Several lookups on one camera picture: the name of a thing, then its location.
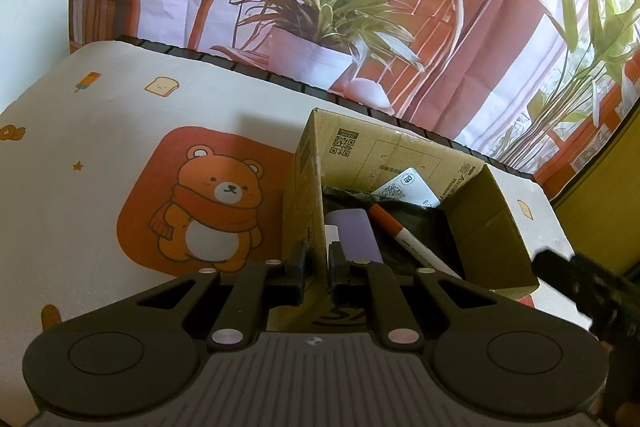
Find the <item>lavender rectangular power bank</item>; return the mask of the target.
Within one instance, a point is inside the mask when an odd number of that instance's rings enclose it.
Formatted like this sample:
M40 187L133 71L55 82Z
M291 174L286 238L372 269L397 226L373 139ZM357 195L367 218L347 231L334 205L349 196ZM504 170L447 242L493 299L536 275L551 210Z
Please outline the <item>lavender rectangular power bank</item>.
M363 209L331 211L326 215L326 225L337 227L338 240L348 261L383 262L369 217Z

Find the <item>red capped white marker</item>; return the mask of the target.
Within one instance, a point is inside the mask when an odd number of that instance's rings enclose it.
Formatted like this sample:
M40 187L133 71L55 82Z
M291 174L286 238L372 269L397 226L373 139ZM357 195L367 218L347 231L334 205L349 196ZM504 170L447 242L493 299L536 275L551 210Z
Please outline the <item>red capped white marker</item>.
M444 272L450 277L460 277L457 272L454 272L449 265L439 259L430 248L427 248L416 236L414 236L406 227L402 225L396 218L394 218L389 212L384 210L380 205L373 204L368 209L369 216L375 221L382 229L384 229L390 236L393 236L395 241L414 258L419 261L424 268L434 269L436 271Z

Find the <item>brown SF cardboard box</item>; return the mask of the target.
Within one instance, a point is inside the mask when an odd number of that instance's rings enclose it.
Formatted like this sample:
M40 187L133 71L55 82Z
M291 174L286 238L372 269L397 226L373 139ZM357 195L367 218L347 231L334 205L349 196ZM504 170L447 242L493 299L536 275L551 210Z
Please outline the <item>brown SF cardboard box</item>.
M270 329L356 325L356 312L333 310L326 295L322 192L371 194L408 169L444 210L468 281L513 300L536 291L530 257L550 236L544 231L548 200L536 183L410 131L316 108L285 181L282 225L284 253L296 241L311 252L311 284L301 306L271 311Z

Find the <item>printed living room backdrop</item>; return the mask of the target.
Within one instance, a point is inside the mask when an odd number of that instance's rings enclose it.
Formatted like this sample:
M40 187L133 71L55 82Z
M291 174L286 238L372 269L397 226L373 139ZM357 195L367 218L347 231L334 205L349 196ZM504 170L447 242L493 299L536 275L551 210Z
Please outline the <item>printed living room backdrop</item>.
M563 184L639 101L639 0L70 0L70 43L220 55Z

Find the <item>black plastic bag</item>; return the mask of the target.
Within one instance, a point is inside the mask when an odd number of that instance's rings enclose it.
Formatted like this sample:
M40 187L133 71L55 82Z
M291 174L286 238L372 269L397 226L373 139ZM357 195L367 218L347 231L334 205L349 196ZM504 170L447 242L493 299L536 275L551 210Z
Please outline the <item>black plastic bag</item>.
M376 243L380 248L383 263L388 265L398 275L410 275L415 269L423 265L416 261L404 247L400 246L393 236L390 236L369 216L368 209L373 204L380 205L389 212L427 247L449 265L460 277L464 269L458 247L450 230L445 213L438 208L421 208L406 202L397 202L387 198L376 198L370 194L355 193L353 191L337 190L326 187L323 190L323 202L326 215L334 210L361 208L370 221Z

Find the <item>white printed card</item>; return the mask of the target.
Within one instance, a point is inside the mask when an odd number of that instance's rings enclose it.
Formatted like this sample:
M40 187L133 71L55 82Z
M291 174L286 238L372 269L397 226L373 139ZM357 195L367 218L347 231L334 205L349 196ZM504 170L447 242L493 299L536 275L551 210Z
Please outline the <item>white printed card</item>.
M408 168L372 192L373 196L406 202L421 208L436 208L440 199L414 168Z

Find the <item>cartoon printed table mat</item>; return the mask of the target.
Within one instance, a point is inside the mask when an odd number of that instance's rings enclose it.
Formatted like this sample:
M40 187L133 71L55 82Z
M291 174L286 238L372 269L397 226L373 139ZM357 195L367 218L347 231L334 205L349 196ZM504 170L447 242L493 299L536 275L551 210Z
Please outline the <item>cartoon printed table mat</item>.
M120 247L116 222L143 168L171 131L213 132L292 153L313 109L418 133L413 124L309 88L261 80L221 61L194 61L123 42L85 46L1 115L23 130L1 144L1 416L36 407L22 376L40 311L64 317L163 283Z

